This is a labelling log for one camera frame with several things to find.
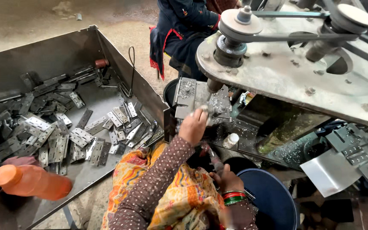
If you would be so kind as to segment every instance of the woman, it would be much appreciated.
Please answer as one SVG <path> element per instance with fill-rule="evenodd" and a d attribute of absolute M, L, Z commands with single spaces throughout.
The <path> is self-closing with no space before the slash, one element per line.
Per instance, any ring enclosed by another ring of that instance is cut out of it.
<path fill-rule="evenodd" d="M 150 28 L 150 65 L 164 80 L 164 53 L 179 76 L 207 81 L 196 63 L 196 51 L 202 41 L 214 34 L 222 11 L 233 9 L 238 0 L 158 0 L 156 27 Z"/>
<path fill-rule="evenodd" d="M 123 156 L 113 174 L 103 229 L 223 229 L 218 215 L 225 203 L 213 179 L 223 194 L 243 191 L 244 185 L 229 165 L 219 176 L 185 163 L 201 140 L 206 122 L 207 113 L 197 109 L 184 119 L 169 146 L 161 143 L 152 153 L 139 149 Z M 227 206 L 247 207 L 251 218 L 245 229 L 257 229 L 255 213 L 246 200 Z"/>

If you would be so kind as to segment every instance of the woman's hand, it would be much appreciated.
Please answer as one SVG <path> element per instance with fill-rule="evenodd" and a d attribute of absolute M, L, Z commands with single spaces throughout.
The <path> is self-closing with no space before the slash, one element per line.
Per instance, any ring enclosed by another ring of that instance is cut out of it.
<path fill-rule="evenodd" d="M 192 146 L 201 141 L 207 125 L 208 113 L 202 109 L 196 109 L 193 114 L 188 115 L 181 123 L 178 136 L 186 140 Z"/>
<path fill-rule="evenodd" d="M 222 171 L 218 171 L 217 173 L 210 172 L 210 176 L 217 182 L 221 192 L 235 190 L 244 191 L 243 181 L 231 171 L 228 164 L 224 165 L 224 170 Z"/>

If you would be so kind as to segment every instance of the blue bucket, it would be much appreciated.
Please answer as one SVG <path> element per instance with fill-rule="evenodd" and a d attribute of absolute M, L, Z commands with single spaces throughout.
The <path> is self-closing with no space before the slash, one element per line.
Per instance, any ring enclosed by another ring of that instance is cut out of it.
<path fill-rule="evenodd" d="M 242 170 L 237 176 L 255 196 L 254 203 L 259 209 L 256 224 L 260 230 L 296 230 L 300 224 L 298 210 L 281 181 L 260 169 Z"/>

